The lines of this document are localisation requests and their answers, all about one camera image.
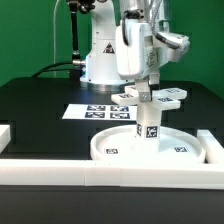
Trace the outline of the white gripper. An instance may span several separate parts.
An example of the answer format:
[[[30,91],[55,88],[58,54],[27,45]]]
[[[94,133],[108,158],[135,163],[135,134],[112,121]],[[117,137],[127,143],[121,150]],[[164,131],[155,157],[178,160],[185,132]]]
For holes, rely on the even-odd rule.
[[[123,80],[137,79],[139,101],[149,102],[150,88],[160,89],[160,73],[154,71],[164,65],[164,49],[154,40],[150,25],[136,19],[122,20],[116,29],[115,45],[119,76]],[[143,78],[149,74],[148,83]]]

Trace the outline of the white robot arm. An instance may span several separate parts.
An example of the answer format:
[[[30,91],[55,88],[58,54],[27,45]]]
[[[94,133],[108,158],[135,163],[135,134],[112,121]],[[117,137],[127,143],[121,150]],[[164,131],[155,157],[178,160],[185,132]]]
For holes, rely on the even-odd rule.
[[[86,0],[80,9],[92,19],[92,46],[81,82],[104,90],[134,83],[149,102],[159,87],[166,47],[159,43],[163,0]]]

